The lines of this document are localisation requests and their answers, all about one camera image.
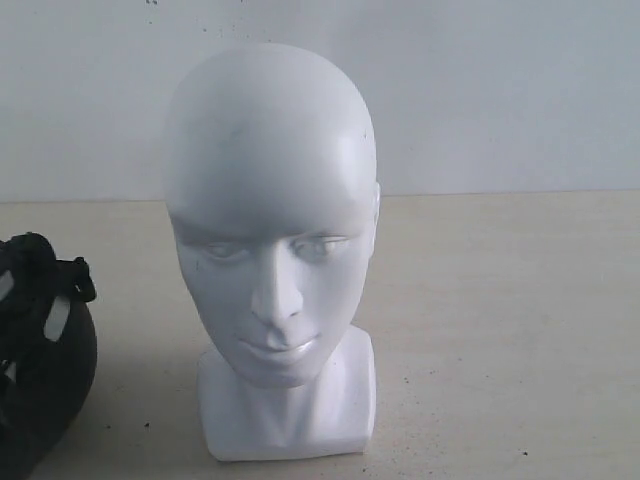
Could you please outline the black helmet with tinted visor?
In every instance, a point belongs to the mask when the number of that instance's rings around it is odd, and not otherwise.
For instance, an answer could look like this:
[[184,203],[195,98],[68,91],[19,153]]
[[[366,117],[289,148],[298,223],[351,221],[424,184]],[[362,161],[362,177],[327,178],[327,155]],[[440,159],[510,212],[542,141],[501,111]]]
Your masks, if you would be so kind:
[[86,260],[35,232],[1,244],[1,476],[26,479],[80,413],[95,377],[97,297]]

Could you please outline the white mannequin head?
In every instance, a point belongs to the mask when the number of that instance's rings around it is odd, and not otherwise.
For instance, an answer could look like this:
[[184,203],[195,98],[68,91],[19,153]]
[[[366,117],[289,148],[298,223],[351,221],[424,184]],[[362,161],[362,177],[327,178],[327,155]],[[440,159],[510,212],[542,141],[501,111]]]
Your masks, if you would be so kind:
[[355,84],[280,44],[229,48],[179,84],[165,201],[211,347],[197,367],[221,461],[361,452],[374,351],[353,323],[380,208],[376,143]]

